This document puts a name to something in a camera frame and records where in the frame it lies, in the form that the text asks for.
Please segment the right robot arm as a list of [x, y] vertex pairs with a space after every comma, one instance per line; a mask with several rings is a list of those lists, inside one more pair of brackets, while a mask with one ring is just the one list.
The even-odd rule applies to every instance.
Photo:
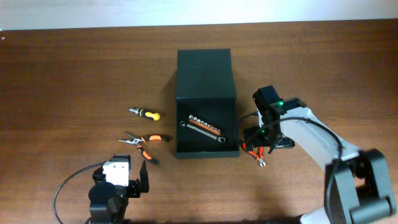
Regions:
[[325, 126], [300, 99], [283, 100], [265, 86], [252, 96], [258, 128], [246, 131], [243, 149], [252, 153], [299, 145], [325, 173], [323, 206], [293, 223], [372, 223], [397, 213], [386, 158], [381, 151], [345, 141]]

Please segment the silver ratchet wrench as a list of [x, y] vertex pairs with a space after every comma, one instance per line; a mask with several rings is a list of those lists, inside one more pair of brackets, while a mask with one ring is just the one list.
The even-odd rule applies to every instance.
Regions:
[[196, 132], [198, 132], [198, 133], [201, 133], [201, 134], [203, 134], [203, 135], [205, 135], [205, 136], [208, 136], [209, 138], [212, 138], [212, 139], [214, 139], [215, 141], [218, 141], [218, 142], [221, 142], [221, 143], [225, 143], [225, 142], [226, 142], [226, 139], [225, 139], [224, 137], [216, 136], [216, 135], [211, 134], [211, 133], [209, 133], [209, 132], [207, 132], [207, 131], [204, 131], [204, 130], [202, 130], [202, 129], [200, 129], [200, 128], [197, 128], [197, 127], [195, 127], [195, 126], [192, 126], [191, 124], [187, 124], [187, 123], [185, 123], [184, 121], [179, 122], [179, 124], [180, 124], [182, 127], [190, 128], [190, 129], [192, 129], [192, 130], [194, 130], [194, 131], [196, 131]]

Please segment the red diagonal cutting pliers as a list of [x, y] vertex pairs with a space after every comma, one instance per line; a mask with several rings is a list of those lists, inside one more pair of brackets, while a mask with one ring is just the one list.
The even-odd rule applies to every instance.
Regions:
[[246, 153], [248, 153], [257, 161], [260, 167], [266, 166], [263, 146], [255, 147], [252, 143], [242, 143], [241, 147]]

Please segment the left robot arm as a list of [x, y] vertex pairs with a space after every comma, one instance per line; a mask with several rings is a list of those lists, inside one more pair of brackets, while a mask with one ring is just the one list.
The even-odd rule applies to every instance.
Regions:
[[130, 169], [131, 157], [116, 154], [94, 171], [92, 178], [95, 184], [88, 193], [88, 223], [131, 223], [125, 217], [129, 200], [149, 192], [149, 176], [146, 162], [142, 163], [140, 177], [136, 180], [129, 178]]

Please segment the orange socket holder rail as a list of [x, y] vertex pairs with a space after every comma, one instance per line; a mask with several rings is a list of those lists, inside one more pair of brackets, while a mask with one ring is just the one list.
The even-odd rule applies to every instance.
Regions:
[[213, 126], [210, 123], [207, 123], [206, 121], [204, 121], [204, 120], [202, 120], [202, 119], [200, 119], [200, 118], [198, 118], [198, 117], [196, 117], [196, 116], [194, 116], [192, 114], [190, 114], [188, 116], [188, 121], [189, 121], [189, 123], [194, 124], [195, 126], [201, 128], [201, 129], [203, 129], [205, 131], [208, 131], [211, 134], [215, 134], [217, 136], [221, 135], [221, 129]]

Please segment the orange black needle-nose pliers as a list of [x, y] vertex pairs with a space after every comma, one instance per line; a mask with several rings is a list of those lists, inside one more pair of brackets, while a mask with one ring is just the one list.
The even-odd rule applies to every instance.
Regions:
[[132, 134], [125, 132], [125, 135], [128, 137], [128, 139], [118, 139], [119, 142], [124, 142], [126, 144], [132, 144], [135, 145], [137, 151], [141, 154], [141, 156], [147, 161], [152, 164], [158, 165], [159, 160], [155, 159], [152, 157], [144, 148], [145, 143], [151, 142], [151, 141], [164, 141], [164, 142], [169, 142], [170, 139], [166, 135], [162, 134], [151, 134], [151, 135], [146, 135], [146, 136], [133, 136]]

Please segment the yellow black stubby screwdriver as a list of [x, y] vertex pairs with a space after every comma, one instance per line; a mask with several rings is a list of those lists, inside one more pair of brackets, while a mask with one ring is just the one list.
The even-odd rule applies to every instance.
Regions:
[[160, 119], [160, 114], [158, 112], [155, 111], [151, 111], [148, 109], [142, 109], [142, 108], [128, 108], [128, 111], [142, 117], [145, 119], [149, 119], [152, 121], [158, 121]]

